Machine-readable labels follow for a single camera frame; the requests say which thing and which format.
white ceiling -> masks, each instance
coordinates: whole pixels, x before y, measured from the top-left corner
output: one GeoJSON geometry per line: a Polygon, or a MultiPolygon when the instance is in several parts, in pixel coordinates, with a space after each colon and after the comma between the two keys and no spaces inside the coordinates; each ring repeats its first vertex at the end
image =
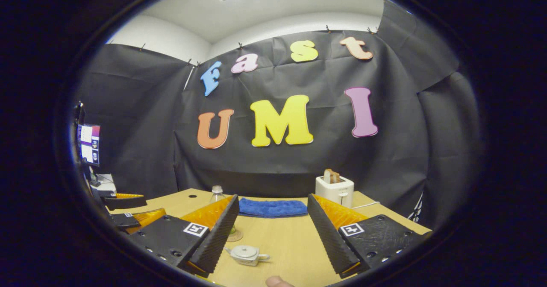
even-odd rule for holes
{"type": "Polygon", "coordinates": [[[161,0],[142,14],[172,22],[211,44],[271,20],[318,12],[381,17],[383,0],[161,0]]]}

foam letter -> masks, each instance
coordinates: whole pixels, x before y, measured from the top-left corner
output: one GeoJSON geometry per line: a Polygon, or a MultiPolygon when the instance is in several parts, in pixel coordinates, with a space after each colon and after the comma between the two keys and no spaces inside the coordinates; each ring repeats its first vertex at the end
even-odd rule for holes
{"type": "Polygon", "coordinates": [[[197,128],[197,143],[206,149],[215,149],[221,147],[228,136],[228,128],[230,127],[230,116],[234,114],[234,110],[227,108],[218,113],[218,117],[221,118],[221,125],[218,130],[216,138],[211,139],[209,137],[209,127],[211,127],[211,119],[215,117],[212,112],[201,114],[198,119],[200,125],[197,128]]]}
{"type": "Polygon", "coordinates": [[[291,58],[295,62],[312,61],[319,55],[313,47],[315,44],[311,40],[295,41],[291,44],[291,58]]]}
{"type": "Polygon", "coordinates": [[[285,102],[285,106],[278,114],[270,101],[260,100],[253,102],[250,109],[254,111],[255,135],[251,144],[256,147],[270,145],[270,139],[266,137],[266,128],[270,132],[273,141],[279,145],[283,140],[285,131],[289,127],[289,134],[285,142],[289,145],[308,144],[313,142],[307,128],[306,104],[308,96],[291,96],[285,102]]]}
{"type": "Polygon", "coordinates": [[[219,68],[222,65],[220,61],[216,61],[207,71],[201,75],[201,80],[203,81],[203,84],[205,84],[205,96],[209,96],[209,94],[218,86],[218,81],[215,79],[218,79],[218,77],[221,76],[220,71],[218,71],[217,68],[219,68]]]}
{"type": "Polygon", "coordinates": [[[364,52],[361,46],[365,45],[362,40],[355,40],[353,37],[348,37],[340,40],[340,44],[343,44],[350,50],[351,55],[358,59],[371,59],[373,54],[370,52],[364,52]]]}
{"type": "Polygon", "coordinates": [[[371,91],[364,87],[348,88],[344,94],[350,97],[355,117],[355,128],[351,134],[356,137],[369,137],[378,133],[378,127],[373,124],[369,95],[371,91]]]}
{"type": "Polygon", "coordinates": [[[240,73],[242,71],[248,73],[249,71],[253,71],[258,67],[257,60],[258,55],[254,53],[238,57],[236,64],[232,67],[232,73],[240,73]]]}

bottle cap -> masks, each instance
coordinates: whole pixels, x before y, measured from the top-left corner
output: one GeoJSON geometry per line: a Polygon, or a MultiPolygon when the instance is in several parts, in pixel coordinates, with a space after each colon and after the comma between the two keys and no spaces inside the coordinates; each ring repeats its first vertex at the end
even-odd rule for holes
{"type": "Polygon", "coordinates": [[[213,186],[213,193],[222,193],[221,186],[213,186]]]}

blue letter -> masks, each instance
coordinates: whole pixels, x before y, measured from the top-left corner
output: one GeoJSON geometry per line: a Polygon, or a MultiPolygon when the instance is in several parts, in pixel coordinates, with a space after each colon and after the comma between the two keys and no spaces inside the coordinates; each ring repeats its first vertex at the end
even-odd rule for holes
{"type": "Polygon", "coordinates": [[[219,68],[222,65],[220,61],[216,61],[203,75],[201,75],[201,80],[203,81],[203,84],[205,84],[205,96],[209,96],[209,94],[218,86],[218,81],[215,81],[215,79],[218,79],[220,77],[221,73],[218,71],[217,68],[219,68]]]}

white wall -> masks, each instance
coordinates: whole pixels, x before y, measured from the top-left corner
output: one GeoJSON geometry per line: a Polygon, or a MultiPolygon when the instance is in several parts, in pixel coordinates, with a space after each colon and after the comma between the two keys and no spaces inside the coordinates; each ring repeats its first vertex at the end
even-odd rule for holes
{"type": "Polygon", "coordinates": [[[326,30],[326,25],[329,26],[330,30],[366,31],[367,28],[370,28],[375,32],[380,20],[381,18],[376,16],[336,12],[308,13],[285,17],[252,26],[223,38],[213,44],[207,59],[238,48],[238,42],[245,45],[275,36],[326,30]]]}
{"type": "Polygon", "coordinates": [[[207,40],[171,22],[139,15],[127,22],[108,41],[156,51],[192,64],[207,61],[211,44],[207,40]]]}
{"type": "Polygon", "coordinates": [[[376,31],[380,17],[356,13],[309,13],[272,20],[240,30],[219,42],[211,44],[198,35],[159,18],[139,15],[130,20],[108,41],[108,44],[127,44],[156,51],[182,61],[192,59],[192,64],[204,62],[224,52],[267,38],[296,32],[326,30],[376,31]]]}

